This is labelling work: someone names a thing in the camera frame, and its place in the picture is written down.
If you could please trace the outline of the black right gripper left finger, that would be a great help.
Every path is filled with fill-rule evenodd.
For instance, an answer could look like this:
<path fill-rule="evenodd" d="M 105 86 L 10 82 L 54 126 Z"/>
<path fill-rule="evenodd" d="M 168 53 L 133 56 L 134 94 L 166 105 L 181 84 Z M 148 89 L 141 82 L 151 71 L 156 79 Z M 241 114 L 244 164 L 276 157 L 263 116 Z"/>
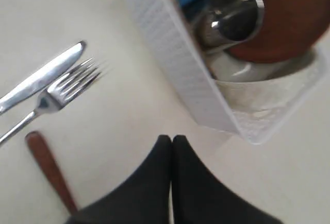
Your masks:
<path fill-rule="evenodd" d="M 169 223 L 172 142 L 160 135 L 134 173 L 67 223 Z"/>

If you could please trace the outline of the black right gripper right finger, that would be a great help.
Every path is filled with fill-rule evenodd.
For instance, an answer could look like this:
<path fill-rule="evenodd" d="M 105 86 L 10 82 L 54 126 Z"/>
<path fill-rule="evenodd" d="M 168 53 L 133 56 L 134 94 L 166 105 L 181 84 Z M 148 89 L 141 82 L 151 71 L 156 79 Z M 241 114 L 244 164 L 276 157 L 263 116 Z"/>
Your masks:
<path fill-rule="evenodd" d="M 172 143 L 172 200 L 175 223 L 281 223 L 222 184 L 184 135 Z"/>

